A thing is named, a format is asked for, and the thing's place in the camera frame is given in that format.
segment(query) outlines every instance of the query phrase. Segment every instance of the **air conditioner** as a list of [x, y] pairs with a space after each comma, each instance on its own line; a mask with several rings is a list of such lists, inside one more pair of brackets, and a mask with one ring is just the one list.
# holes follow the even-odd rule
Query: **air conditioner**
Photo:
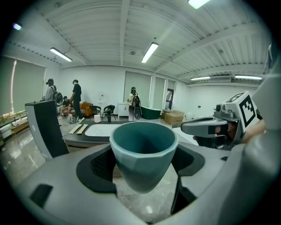
[[209, 83], [213, 83], [213, 82], [231, 82], [231, 77], [230, 76], [212, 76], [209, 80]]

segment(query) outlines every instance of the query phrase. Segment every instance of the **seated person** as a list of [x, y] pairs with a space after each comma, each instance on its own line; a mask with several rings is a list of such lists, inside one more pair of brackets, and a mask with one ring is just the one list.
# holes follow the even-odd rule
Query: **seated person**
[[73, 105], [72, 103], [70, 103], [70, 100], [67, 98], [67, 96], [63, 97], [63, 103], [61, 106], [61, 112], [60, 112], [60, 117], [58, 118], [58, 120], [63, 119], [63, 111], [68, 110], [68, 113], [70, 114], [71, 110], [73, 110]]

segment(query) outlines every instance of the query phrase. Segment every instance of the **white cabinet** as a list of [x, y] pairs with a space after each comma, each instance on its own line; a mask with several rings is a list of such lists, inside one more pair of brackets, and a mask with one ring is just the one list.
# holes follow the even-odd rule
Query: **white cabinet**
[[119, 102], [118, 103], [118, 119], [120, 116], [129, 116], [129, 103]]

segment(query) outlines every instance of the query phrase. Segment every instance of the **man in black shirt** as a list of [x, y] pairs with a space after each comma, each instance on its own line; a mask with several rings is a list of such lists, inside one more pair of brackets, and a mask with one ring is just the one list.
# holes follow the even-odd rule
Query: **man in black shirt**
[[72, 91], [73, 92], [72, 96], [69, 100], [70, 102], [73, 101], [73, 107], [76, 112], [76, 118], [78, 119], [78, 122], [81, 122], [84, 120], [84, 117], [82, 116], [80, 111], [80, 101], [81, 101], [81, 93], [82, 93], [81, 87], [78, 84], [78, 80], [74, 80], [72, 83], [74, 84], [74, 88]]
[[63, 111], [68, 110], [68, 114], [70, 114], [71, 110], [73, 110], [73, 105], [70, 103], [69, 99], [67, 98], [67, 96], [63, 97], [63, 103], [61, 106], [61, 113], [60, 113], [60, 117], [58, 118], [58, 120], [63, 119]]

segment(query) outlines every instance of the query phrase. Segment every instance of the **black chair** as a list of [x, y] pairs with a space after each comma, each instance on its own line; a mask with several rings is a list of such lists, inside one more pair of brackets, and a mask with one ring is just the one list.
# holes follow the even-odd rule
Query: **black chair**
[[89, 108], [92, 111], [93, 117], [94, 117], [94, 115], [97, 115], [98, 113], [100, 113], [100, 116], [101, 116], [101, 107], [100, 106], [90, 105]]
[[115, 106], [114, 106], [114, 105], [108, 105], [108, 106], [106, 106], [106, 107], [104, 108], [104, 111], [103, 111], [103, 113], [102, 113], [102, 121], [104, 121], [104, 114], [105, 114], [105, 115], [108, 114], [108, 113], [107, 113], [107, 109], [108, 109], [108, 108], [111, 109], [110, 114], [113, 115], [113, 116], [114, 116], [114, 119], [116, 120], [115, 115], [113, 114], [113, 111], [114, 111], [114, 109], [115, 109]]

